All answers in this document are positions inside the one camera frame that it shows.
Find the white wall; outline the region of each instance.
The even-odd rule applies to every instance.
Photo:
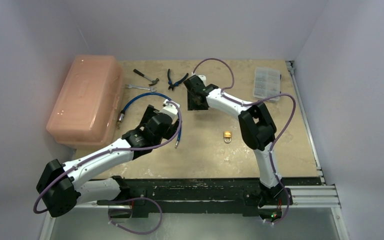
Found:
[[[293,60],[326,2],[67,0],[92,52],[120,60]]]
[[[45,126],[75,54],[88,49],[63,0],[0,0],[0,239],[37,239],[45,164],[67,147]]]
[[[329,1],[295,63],[352,239],[384,239],[384,0]]]

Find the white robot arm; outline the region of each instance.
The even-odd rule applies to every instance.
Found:
[[[275,139],[276,126],[264,103],[253,106],[234,103],[223,97],[217,86],[212,84],[205,86],[196,75],[191,76],[184,84],[188,90],[188,104],[193,105],[193,109],[215,108],[238,119],[242,139],[248,147],[253,149],[257,160],[262,198],[273,198],[278,195],[282,191],[279,184],[282,177],[278,174],[274,154],[272,153],[271,156],[275,171],[273,171],[269,156],[270,147]],[[249,103],[227,93],[223,94],[243,104]],[[163,138],[171,138],[179,125],[179,120],[172,124],[178,111],[167,101],[164,101],[164,106],[161,111],[158,111],[149,105],[140,124],[107,147],[63,164],[60,164],[57,159],[50,161],[46,165],[36,189],[43,195],[42,200],[51,216],[59,217],[81,203],[115,200],[119,199],[121,195],[128,195],[129,193],[126,193],[129,190],[128,186],[120,176],[104,180],[91,179],[116,165],[127,163],[152,151],[151,149],[117,149],[145,149],[159,145]],[[85,160],[88,160],[87,163],[78,166]],[[52,181],[72,168],[74,168],[73,171],[70,171],[42,194]]]

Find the brass padlock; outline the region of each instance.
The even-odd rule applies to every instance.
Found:
[[[224,137],[224,142],[229,144],[232,141],[232,132],[225,131],[223,134],[223,137]]]

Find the gray floor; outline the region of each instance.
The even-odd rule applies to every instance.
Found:
[[[259,217],[240,214],[165,213],[160,228],[149,235],[134,235],[108,225],[107,209],[75,208],[58,217],[52,240],[338,240],[330,208],[293,208],[274,227]],[[152,229],[159,214],[128,219],[123,226],[136,231]]]

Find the wire cutters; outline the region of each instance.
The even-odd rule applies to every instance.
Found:
[[[170,69],[168,69],[168,71],[167,71],[167,78],[168,78],[168,84],[170,85],[168,87],[168,90],[174,91],[175,87],[177,87],[180,84],[182,84],[188,78],[188,76],[189,76],[189,73],[186,73],[186,75],[182,79],[180,79],[179,81],[177,81],[177,82],[175,82],[173,84],[172,79],[170,78]]]

